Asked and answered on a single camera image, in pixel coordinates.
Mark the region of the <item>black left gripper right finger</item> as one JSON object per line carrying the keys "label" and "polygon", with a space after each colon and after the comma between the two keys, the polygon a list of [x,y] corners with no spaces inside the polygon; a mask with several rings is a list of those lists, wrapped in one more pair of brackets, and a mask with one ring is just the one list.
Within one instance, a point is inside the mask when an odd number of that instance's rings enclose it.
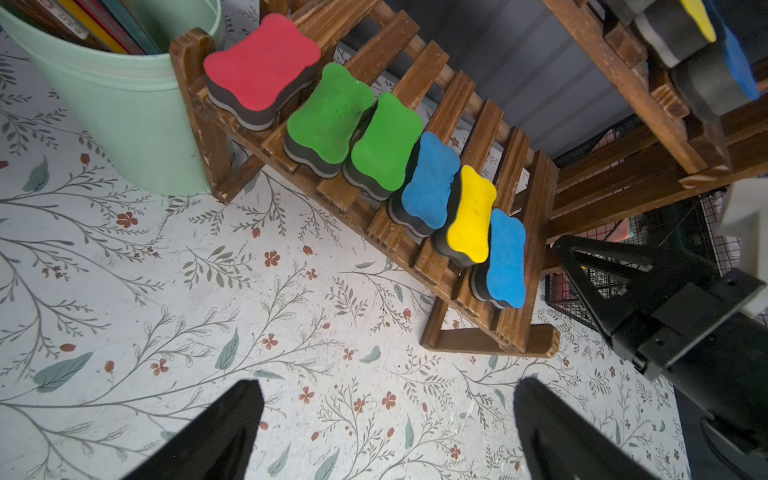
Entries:
{"label": "black left gripper right finger", "polygon": [[653,477],[533,377],[515,389],[514,416],[533,479]]}

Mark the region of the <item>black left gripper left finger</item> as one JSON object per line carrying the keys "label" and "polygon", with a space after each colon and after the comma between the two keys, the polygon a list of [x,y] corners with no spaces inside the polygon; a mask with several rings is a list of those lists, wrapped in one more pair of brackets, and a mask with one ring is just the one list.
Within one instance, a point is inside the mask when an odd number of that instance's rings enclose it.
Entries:
{"label": "black left gripper left finger", "polygon": [[258,381],[238,381],[126,477],[243,479],[264,406]]}

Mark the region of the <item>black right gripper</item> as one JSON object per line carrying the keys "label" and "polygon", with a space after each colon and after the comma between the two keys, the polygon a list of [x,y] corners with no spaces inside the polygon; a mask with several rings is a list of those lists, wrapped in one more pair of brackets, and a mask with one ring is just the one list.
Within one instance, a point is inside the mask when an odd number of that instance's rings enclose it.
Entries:
{"label": "black right gripper", "polygon": [[663,377],[744,456],[767,457],[767,328],[744,309],[766,287],[688,251],[563,235],[552,247],[596,331],[646,379]]}

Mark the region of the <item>wooden two-tier shelf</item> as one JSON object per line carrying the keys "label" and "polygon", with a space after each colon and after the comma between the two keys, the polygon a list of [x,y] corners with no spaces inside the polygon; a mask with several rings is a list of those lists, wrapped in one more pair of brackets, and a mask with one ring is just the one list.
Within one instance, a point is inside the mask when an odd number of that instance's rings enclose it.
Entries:
{"label": "wooden two-tier shelf", "polygon": [[264,166],[435,296],[431,351],[553,357],[533,322],[556,247],[585,231],[767,172],[767,83],[732,39],[675,68],[584,1],[549,10],[643,122],[577,165],[532,151],[448,54],[380,1],[272,4],[230,51],[194,28],[170,45],[213,194]]}

